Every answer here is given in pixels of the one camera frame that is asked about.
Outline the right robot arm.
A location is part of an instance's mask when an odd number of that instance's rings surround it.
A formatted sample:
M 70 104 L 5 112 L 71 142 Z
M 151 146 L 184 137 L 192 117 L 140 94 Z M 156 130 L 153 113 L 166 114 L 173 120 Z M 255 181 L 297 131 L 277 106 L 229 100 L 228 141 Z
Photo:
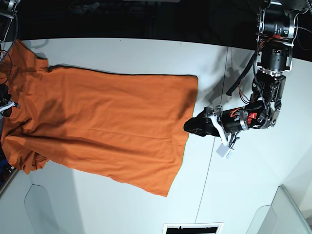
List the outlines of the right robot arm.
M 10 51 L 13 45 L 17 41 L 19 32 L 19 19 L 17 7 L 20 4 L 20 0 L 1 0 L 0 1 L 0 43 L 6 41 L 6 38 L 13 26 L 13 37 L 8 49 L 0 47 L 0 66 L 5 64 L 5 60 L 9 59 L 9 73 L 4 77 L 4 81 L 0 82 L 0 117 L 8 117 L 12 111 L 12 108 L 18 108 L 19 104 L 11 100 L 9 94 L 9 88 L 7 82 L 12 74 L 13 61 L 10 56 Z

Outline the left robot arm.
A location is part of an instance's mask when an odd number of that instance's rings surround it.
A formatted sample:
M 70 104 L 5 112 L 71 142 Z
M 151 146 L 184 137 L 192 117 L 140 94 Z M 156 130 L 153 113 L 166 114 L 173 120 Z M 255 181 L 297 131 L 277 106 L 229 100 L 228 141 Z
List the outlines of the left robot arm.
M 237 134 L 248 129 L 267 129 L 276 124 L 286 82 L 292 69 L 298 15 L 310 12 L 310 0 L 264 0 L 257 12 L 257 46 L 247 66 L 228 89 L 239 91 L 245 106 L 223 110 L 220 105 L 204 110 L 185 122 L 184 131 L 201 137 L 212 135 L 232 147 Z

